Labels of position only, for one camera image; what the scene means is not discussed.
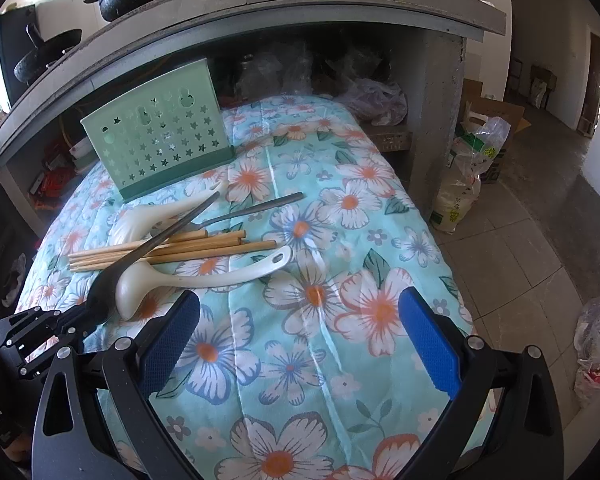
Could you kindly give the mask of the black handled ladle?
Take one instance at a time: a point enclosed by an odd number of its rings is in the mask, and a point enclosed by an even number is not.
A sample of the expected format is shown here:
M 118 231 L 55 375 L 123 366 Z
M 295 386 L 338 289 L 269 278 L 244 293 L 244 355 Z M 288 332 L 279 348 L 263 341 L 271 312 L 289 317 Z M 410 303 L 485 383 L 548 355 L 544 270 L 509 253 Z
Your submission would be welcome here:
M 134 248 L 129 255 L 123 256 L 99 273 L 88 292 L 85 303 L 86 313 L 92 323 L 95 325 L 102 324 L 110 315 L 110 311 L 114 308 L 114 292 L 122 273 L 134 262 L 146 256 L 151 249 L 164 243 L 169 237 L 165 240 L 160 235 L 151 237 L 140 244 L 139 248 Z

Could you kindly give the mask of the white plastic ladle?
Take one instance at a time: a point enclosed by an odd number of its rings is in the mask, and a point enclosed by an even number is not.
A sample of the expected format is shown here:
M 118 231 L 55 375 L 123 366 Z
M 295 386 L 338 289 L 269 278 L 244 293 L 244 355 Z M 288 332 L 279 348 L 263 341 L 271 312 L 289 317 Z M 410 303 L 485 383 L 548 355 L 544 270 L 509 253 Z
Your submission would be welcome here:
M 155 288 L 219 288 L 239 285 L 264 278 L 283 269 L 287 263 L 290 263 L 291 256 L 291 248 L 284 246 L 250 266 L 208 276 L 164 274 L 155 270 L 149 263 L 143 261 L 133 263 L 118 279 L 114 291 L 114 305 L 119 315 L 125 321 L 129 321 L 145 296 Z

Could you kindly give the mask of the white plastic rice spoon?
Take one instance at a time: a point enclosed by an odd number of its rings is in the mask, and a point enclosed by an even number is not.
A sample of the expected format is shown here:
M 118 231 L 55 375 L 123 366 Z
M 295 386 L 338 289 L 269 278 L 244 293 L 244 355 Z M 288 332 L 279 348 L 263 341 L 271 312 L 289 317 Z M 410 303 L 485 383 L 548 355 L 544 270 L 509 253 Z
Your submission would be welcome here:
M 218 182 L 208 190 L 163 205 L 138 205 L 125 211 L 109 232 L 109 243 L 121 245 L 142 240 L 152 228 L 163 223 L 170 226 L 177 218 L 202 204 L 214 193 L 226 191 L 227 183 Z

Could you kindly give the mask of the floral quilted table cloth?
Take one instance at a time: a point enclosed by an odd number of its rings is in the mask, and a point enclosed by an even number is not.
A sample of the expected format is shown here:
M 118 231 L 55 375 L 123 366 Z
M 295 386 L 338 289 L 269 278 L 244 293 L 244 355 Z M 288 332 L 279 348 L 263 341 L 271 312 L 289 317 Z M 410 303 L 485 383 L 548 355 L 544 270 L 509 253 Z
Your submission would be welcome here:
M 198 290 L 199 324 L 152 406 L 207 479 L 394 478 L 448 400 L 406 336 L 399 296 L 414 286 L 470 333 L 453 273 L 342 105 L 278 96 L 222 117 L 235 159 L 144 203 L 226 182 L 215 218 L 302 192 L 298 203 L 219 223 L 292 257 L 260 280 Z

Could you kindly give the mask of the plastic bag on floor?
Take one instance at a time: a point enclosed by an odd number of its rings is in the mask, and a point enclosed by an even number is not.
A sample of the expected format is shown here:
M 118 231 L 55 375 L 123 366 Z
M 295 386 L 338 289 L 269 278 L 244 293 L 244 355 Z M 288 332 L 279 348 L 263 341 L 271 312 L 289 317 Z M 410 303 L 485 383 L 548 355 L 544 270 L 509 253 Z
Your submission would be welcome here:
M 586 408 L 600 394 L 600 296 L 583 307 L 573 347 L 577 352 L 574 393 L 582 408 Z

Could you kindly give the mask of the red snack package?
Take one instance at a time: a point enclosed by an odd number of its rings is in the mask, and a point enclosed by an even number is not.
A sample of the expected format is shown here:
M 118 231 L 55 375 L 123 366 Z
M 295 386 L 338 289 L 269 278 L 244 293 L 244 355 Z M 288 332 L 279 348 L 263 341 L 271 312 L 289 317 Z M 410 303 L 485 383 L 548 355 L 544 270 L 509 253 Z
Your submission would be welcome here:
M 62 196 L 76 176 L 72 167 L 58 167 L 42 171 L 32 182 L 29 196 L 36 210 L 57 210 L 62 205 Z

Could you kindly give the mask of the steel spoon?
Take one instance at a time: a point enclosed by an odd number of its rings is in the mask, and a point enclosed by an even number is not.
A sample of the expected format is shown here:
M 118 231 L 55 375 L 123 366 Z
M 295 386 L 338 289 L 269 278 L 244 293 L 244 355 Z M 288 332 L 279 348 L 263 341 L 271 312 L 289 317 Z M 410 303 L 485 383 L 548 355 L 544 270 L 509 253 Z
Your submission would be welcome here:
M 248 214 L 257 214 L 258 212 L 285 206 L 287 204 L 298 202 L 298 200 L 303 200 L 306 196 L 302 192 L 295 192 L 283 197 L 276 198 L 275 200 L 268 200 L 267 202 L 260 203 L 244 209 L 237 209 L 232 212 L 229 212 L 228 214 L 222 214 L 222 216 L 208 219 L 204 222 L 193 222 L 193 218 L 196 218 L 200 214 L 203 214 L 206 209 L 211 207 L 216 202 L 218 197 L 219 194 L 214 193 L 211 197 L 208 198 L 208 200 L 204 200 L 198 206 L 194 207 L 190 211 L 187 211 L 186 214 L 183 214 L 181 217 L 178 217 L 178 220 L 171 222 L 167 222 L 166 220 L 164 220 L 160 223 L 160 226 L 162 226 L 162 230 L 157 231 L 156 229 L 153 229 L 150 232 L 150 234 L 153 237 L 157 237 L 158 235 L 160 235 L 165 240 L 167 237 L 174 237 L 175 234 L 178 234 L 179 232 L 186 229 L 189 229 L 189 231 L 203 230 L 207 226 L 211 226 L 213 223 L 216 222 L 221 222 L 224 220 L 241 216 L 248 216 Z

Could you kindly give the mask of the white rice sack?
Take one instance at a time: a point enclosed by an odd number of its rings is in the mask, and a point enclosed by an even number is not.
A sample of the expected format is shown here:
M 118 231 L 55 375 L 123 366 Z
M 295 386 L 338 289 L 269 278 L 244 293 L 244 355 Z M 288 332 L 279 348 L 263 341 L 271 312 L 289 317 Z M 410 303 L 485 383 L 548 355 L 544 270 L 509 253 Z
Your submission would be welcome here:
M 469 133 L 457 136 L 452 142 L 430 216 L 437 230 L 452 234 L 477 200 L 480 174 L 487 160 L 481 153 L 483 147 L 483 142 Z

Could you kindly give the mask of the green star-cut utensil caddy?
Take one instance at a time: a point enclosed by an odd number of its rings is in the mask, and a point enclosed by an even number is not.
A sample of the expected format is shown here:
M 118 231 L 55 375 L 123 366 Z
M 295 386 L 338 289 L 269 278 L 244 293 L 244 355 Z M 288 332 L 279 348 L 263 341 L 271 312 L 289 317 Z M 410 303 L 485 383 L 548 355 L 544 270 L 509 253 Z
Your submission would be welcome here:
M 81 125 L 127 202 L 235 159 L 205 58 L 125 92 Z

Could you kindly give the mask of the cardboard box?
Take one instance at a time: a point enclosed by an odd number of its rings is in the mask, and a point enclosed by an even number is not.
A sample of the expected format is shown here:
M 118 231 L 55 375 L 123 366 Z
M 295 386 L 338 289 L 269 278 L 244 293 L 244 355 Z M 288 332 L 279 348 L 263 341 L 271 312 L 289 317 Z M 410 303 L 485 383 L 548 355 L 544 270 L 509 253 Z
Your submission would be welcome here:
M 492 158 L 492 162 L 480 176 L 481 182 L 486 184 L 498 180 L 515 134 L 529 128 L 531 122 L 524 118 L 522 106 L 484 98 L 481 92 L 481 81 L 464 79 L 458 123 L 463 132 L 478 136 L 484 142 L 488 134 L 494 134 L 494 140 L 489 141 L 490 148 L 486 148 L 486 154 Z

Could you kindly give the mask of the plastic bag under counter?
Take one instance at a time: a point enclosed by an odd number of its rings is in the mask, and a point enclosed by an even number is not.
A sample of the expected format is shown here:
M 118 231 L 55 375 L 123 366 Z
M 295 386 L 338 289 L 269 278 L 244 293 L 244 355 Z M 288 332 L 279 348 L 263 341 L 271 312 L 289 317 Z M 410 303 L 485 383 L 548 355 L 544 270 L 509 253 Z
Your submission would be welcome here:
M 408 113 L 406 95 L 395 82 L 385 84 L 368 78 L 355 79 L 336 101 L 358 120 L 373 126 L 397 126 Z

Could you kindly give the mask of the black wok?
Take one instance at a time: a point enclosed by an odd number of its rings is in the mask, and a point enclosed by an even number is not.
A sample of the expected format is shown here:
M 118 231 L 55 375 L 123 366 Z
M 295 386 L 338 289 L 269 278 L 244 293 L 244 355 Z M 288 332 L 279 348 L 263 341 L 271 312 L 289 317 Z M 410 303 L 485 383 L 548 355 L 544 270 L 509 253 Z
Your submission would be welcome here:
M 69 29 L 49 40 L 43 40 L 36 25 L 30 23 L 27 24 L 26 33 L 33 49 L 16 64 L 14 76 L 28 86 L 82 40 L 82 30 L 79 28 Z

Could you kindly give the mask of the black splash guard panel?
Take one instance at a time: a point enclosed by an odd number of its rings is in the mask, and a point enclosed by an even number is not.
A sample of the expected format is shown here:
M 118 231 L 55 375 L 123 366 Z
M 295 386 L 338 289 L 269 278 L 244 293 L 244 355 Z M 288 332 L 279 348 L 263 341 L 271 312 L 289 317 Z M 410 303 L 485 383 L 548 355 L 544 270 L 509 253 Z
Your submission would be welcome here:
M 0 65 L 10 106 L 14 106 L 29 87 L 28 74 L 22 74 L 17 65 L 34 49 L 27 33 L 30 24 L 38 24 L 34 4 L 0 14 Z

